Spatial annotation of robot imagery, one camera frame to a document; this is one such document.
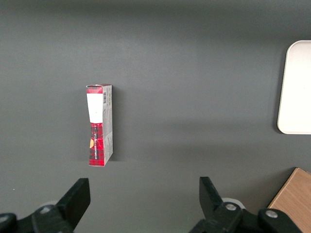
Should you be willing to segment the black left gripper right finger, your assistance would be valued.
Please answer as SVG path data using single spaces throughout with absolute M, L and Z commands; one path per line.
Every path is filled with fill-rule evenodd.
M 300 233 L 281 210 L 261 209 L 252 214 L 232 201 L 223 201 L 209 177 L 199 179 L 199 201 L 205 216 L 191 233 Z

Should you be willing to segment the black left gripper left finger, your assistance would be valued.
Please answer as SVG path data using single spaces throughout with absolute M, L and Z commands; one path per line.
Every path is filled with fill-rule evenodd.
M 88 178 L 79 178 L 56 204 L 46 204 L 23 219 L 1 213 L 2 233 L 72 233 L 90 205 Z

